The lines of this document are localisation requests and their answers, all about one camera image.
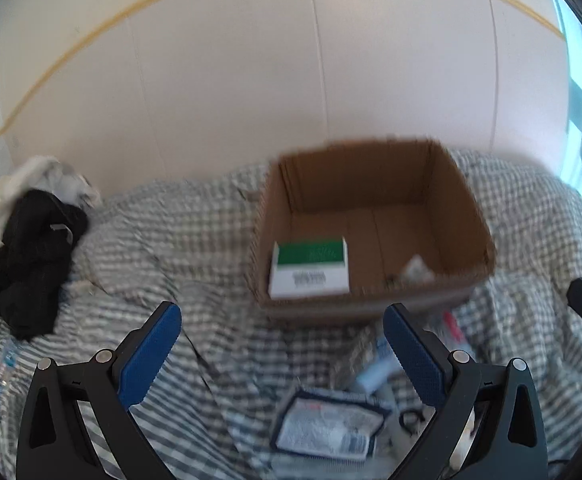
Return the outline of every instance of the green and white box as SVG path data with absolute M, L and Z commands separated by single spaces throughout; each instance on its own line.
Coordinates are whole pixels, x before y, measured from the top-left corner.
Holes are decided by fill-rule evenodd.
M 348 255 L 344 238 L 275 244 L 268 285 L 272 300 L 347 292 Z

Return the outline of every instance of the clear plastic bottle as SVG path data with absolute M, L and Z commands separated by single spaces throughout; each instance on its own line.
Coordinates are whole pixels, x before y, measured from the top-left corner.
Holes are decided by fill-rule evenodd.
M 19 351 L 20 346 L 18 342 L 12 336 L 7 337 L 0 354 L 0 398 L 2 397 L 2 393 L 7 389 L 8 382 L 13 376 Z

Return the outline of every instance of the barcode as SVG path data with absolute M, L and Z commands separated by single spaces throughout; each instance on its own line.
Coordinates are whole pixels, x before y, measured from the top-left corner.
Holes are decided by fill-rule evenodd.
M 322 285 L 327 277 L 324 272 L 294 272 L 293 281 L 298 285 Z
M 362 454 L 366 452 L 366 436 L 359 433 L 347 433 L 342 437 L 340 453 Z

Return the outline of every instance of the metal screw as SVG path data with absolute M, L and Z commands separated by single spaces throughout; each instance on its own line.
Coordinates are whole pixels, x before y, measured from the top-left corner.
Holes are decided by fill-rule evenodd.
M 521 372 L 526 370 L 526 363 L 522 359 L 513 359 L 513 366 Z
M 100 350 L 95 355 L 95 361 L 98 363 L 107 363 L 111 360 L 111 357 L 113 357 L 113 353 L 110 350 Z
M 453 352 L 453 359 L 458 361 L 459 363 L 468 363 L 469 362 L 469 355 L 464 350 L 456 350 Z
M 46 370 L 49 366 L 51 366 L 51 360 L 48 357 L 42 357 L 37 364 L 37 367 L 40 368 L 40 370 Z

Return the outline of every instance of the striped fabric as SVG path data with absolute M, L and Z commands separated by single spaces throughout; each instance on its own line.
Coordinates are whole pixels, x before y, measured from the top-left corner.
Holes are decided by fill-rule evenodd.
M 582 320 L 565 304 L 582 276 L 582 199 L 541 170 L 453 152 L 498 248 L 495 276 L 455 312 L 478 360 L 524 358 L 539 390 L 549 459 L 582 439 Z M 268 431 L 296 378 L 326 387 L 363 328 L 271 325 L 245 282 L 266 167 L 212 182 L 155 182 L 108 200 L 74 256 L 55 333 L 23 345 L 2 398 L 0 470 L 15 478 L 18 423 L 44 356 L 59 364 L 114 348 L 161 301 L 182 309 L 180 338 L 144 402 L 131 411 L 179 479 L 269 479 Z M 7 329 L 0 320 L 0 349 Z M 417 403 L 405 378 L 401 408 Z M 88 405 L 106 471 L 122 478 Z

